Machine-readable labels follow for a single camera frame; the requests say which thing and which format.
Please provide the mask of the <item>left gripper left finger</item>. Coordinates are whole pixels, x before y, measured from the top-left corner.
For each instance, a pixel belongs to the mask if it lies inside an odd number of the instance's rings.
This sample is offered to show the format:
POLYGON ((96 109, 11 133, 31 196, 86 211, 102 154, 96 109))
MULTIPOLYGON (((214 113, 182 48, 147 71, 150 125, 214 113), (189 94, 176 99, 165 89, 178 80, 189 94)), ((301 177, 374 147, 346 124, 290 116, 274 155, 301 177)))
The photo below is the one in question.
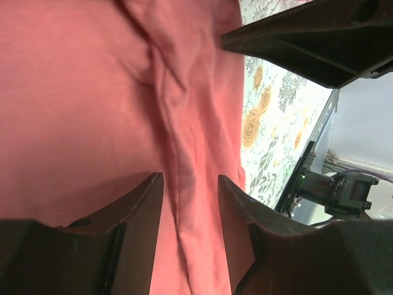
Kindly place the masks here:
POLYGON ((50 227, 1 221, 2 294, 148 294, 163 202, 153 173, 118 200, 50 227))

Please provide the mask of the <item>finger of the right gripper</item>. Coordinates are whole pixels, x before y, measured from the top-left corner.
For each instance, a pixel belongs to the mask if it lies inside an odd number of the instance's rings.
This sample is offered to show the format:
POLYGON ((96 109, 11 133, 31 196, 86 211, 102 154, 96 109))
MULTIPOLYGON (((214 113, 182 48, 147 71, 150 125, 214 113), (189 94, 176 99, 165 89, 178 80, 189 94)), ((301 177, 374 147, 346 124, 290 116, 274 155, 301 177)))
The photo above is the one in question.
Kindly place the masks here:
POLYGON ((323 87, 392 72, 392 1, 311 1, 222 36, 224 50, 261 58, 323 87))

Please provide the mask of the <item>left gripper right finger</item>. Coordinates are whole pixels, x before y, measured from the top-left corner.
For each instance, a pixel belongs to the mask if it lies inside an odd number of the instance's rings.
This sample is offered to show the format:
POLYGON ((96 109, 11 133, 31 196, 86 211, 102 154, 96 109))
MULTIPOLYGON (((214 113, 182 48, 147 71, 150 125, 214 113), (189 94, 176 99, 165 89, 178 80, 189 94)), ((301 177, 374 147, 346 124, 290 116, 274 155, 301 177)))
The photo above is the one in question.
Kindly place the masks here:
POLYGON ((233 294, 391 294, 392 222, 338 221, 317 229, 218 178, 233 294))

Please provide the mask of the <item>pink red t shirt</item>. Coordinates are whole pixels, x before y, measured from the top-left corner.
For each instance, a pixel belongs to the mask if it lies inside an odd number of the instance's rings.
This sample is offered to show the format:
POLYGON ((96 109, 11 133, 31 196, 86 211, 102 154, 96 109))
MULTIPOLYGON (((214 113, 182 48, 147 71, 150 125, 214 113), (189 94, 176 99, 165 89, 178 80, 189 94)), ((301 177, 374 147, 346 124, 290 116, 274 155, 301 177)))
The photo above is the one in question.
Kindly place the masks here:
POLYGON ((238 1, 2 1, 1 217, 67 225, 165 178, 151 294, 230 294, 217 179, 244 186, 238 1))

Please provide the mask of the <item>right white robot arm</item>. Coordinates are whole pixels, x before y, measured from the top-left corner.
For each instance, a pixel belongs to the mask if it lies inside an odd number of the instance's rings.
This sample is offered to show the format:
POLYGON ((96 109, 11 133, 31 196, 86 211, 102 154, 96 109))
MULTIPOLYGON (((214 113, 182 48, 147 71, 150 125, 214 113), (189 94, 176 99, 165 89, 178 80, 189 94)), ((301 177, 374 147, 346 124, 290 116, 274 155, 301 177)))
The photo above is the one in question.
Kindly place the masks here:
MULTIPOLYGON (((261 58, 328 89, 392 71, 392 1, 311 1, 222 36, 226 51, 261 58)), ((277 212, 288 215, 296 199, 322 205, 342 220, 370 209, 372 176, 311 171, 300 157, 277 212)))

